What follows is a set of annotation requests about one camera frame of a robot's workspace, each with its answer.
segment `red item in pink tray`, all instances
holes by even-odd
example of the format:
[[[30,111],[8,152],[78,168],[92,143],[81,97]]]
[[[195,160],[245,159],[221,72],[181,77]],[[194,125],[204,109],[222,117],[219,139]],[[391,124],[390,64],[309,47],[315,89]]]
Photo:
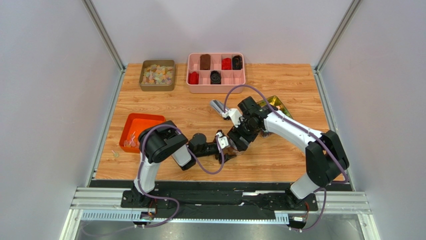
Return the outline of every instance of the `red item in pink tray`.
[[[230,58],[224,58],[222,60],[222,70],[231,70],[232,69],[232,63]]]
[[[196,71],[194,71],[189,74],[188,83],[192,85],[197,85],[199,78],[200,78],[199,74]]]

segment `brown item in pink tray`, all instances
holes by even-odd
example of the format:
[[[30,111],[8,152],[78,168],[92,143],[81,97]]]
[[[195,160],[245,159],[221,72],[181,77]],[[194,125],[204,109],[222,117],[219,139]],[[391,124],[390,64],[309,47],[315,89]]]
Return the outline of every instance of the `brown item in pink tray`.
[[[199,57],[199,69],[210,70],[210,55],[203,54]]]

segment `pink tray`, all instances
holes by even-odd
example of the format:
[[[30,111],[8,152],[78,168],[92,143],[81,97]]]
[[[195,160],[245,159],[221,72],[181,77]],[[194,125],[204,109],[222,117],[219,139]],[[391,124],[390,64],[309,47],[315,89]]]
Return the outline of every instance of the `pink tray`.
[[[200,70],[200,56],[203,54],[210,55],[210,70]],[[240,55],[242,58],[241,70],[222,70],[222,59]],[[218,71],[222,78],[222,84],[210,85],[210,73]],[[192,72],[199,74],[198,84],[189,84],[188,78]],[[206,52],[191,53],[188,57],[188,71],[186,73],[186,84],[189,91],[193,94],[227,94],[233,87],[246,83],[246,73],[244,66],[244,56],[238,52]],[[243,87],[235,89],[232,93],[239,94],[243,91]]]

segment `orange plastic bin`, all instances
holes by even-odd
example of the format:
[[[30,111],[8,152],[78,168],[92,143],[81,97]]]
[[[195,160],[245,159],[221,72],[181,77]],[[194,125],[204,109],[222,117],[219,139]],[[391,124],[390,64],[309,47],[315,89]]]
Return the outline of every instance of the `orange plastic bin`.
[[[123,149],[123,151],[125,152],[138,154],[140,152],[138,146],[127,147],[127,146],[124,146],[124,142],[130,139],[133,133],[135,136],[134,138],[135,143],[138,142],[139,135],[145,129],[164,123],[165,121],[166,121],[166,118],[161,115],[151,115],[151,114],[144,114],[144,113],[129,114],[125,122],[123,132],[121,134],[121,138],[119,142],[120,148]]]

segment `wood surface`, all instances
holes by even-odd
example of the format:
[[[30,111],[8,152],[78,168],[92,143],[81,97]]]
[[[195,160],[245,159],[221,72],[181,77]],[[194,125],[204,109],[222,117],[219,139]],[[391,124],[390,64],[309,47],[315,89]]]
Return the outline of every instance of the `wood surface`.
[[[225,133],[232,127],[211,107],[210,100],[224,101],[225,94],[193,94],[186,84],[187,66],[177,64],[176,86],[173,91],[146,92],[139,87],[142,64],[129,64],[109,127],[105,146],[100,158],[96,179],[134,179],[140,155],[121,150],[119,140],[126,119],[131,113],[163,115],[172,120],[187,138],[203,133],[211,142],[217,130]],[[316,130],[326,132],[328,125],[320,100],[311,66],[308,64],[247,64],[247,84],[259,89],[266,97],[277,95],[293,118]],[[260,96],[251,89],[232,94],[229,108],[237,108],[244,98]],[[114,158],[112,151],[119,153]],[[200,158],[203,166],[216,171],[219,161],[214,156]],[[271,135],[260,136],[251,143],[242,155],[231,159],[216,175],[204,173],[198,165],[182,171],[169,157],[161,163],[157,180],[174,181],[247,181],[247,182],[292,182],[305,170],[305,156],[287,140]]]

